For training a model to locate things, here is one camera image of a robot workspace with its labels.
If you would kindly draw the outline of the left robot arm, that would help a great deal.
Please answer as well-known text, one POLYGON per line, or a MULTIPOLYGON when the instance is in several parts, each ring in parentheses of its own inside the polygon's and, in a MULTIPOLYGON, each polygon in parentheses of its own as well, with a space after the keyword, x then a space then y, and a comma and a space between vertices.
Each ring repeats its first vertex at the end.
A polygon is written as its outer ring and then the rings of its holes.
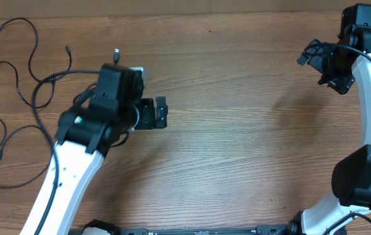
POLYGON ((120 136, 167 126, 165 97, 142 97, 143 67, 104 64, 97 74, 96 88, 59 118, 48 172, 22 234, 68 234, 89 183, 120 136))

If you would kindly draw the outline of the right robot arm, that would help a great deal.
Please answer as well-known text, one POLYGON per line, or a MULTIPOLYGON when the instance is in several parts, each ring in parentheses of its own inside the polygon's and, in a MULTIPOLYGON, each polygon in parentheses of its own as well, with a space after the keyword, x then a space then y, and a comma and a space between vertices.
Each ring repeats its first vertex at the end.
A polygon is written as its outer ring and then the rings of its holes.
POLYGON ((287 234, 346 234, 346 225, 371 213, 371 5, 357 3, 342 12, 337 43, 314 39, 297 62, 321 73, 325 84, 341 95, 357 85, 361 111, 359 149, 342 159, 332 173, 332 191, 313 207, 300 211, 287 234))

